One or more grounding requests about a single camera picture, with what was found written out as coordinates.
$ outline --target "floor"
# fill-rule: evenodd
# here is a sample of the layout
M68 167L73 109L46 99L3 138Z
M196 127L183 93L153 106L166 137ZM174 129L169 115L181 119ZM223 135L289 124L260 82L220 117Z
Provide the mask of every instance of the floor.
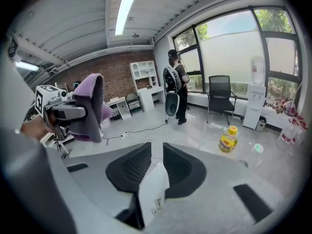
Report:
M271 183L285 198L293 196L306 180L310 167L309 159L296 152L279 150L275 144L278 132L268 128L257 132L243 127L240 119L233 118L231 125L238 127L238 144L230 154L224 154L219 150L218 142L220 133L228 128L226 117L211 112L209 118L210 122L207 124L207 110L190 106L187 122L183 125L179 126L177 119L171 118L168 124L152 131L128 133L128 137L118 137L125 131L152 129L164 124L164 104L156 103L153 110L135 112L133 117L127 120L111 121L109 127L102 128L104 137L118 137L110 139L108 145L106 140L100 144L74 141L67 144L66 148L70 150L71 158L110 152L150 141L152 165L161 162L164 142L199 148L205 152L246 161L251 171ZM252 151L256 143L263 146L263 153Z

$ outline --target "chair backrest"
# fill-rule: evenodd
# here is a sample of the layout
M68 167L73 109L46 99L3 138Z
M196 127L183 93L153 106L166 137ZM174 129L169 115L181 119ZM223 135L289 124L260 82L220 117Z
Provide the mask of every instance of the chair backrest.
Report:
M137 99L137 96L135 94L128 94L126 101L131 101Z
M231 96L231 82L229 76L209 76L210 98L229 99Z

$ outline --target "sky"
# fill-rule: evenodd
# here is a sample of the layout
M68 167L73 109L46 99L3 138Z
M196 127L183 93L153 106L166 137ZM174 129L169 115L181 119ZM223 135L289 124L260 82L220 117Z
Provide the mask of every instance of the sky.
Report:
M250 11L238 12L220 18L213 19L208 24L207 35L215 37L228 33L244 32L256 27Z

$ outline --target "yellow bottle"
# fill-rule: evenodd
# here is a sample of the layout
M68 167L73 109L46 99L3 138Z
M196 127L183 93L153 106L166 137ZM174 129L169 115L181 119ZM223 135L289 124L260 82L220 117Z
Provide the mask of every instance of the yellow bottle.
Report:
M219 148L224 153L230 153L237 144L237 127L230 126L228 131L226 131L219 142Z

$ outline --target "yellow bottle cap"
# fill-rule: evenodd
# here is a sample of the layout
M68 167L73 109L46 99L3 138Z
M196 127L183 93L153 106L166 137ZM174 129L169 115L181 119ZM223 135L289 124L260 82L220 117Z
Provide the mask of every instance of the yellow bottle cap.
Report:
M230 127L229 127L229 134L230 134L230 135L236 135L236 134L237 134L237 127L235 127L235 126L230 126Z

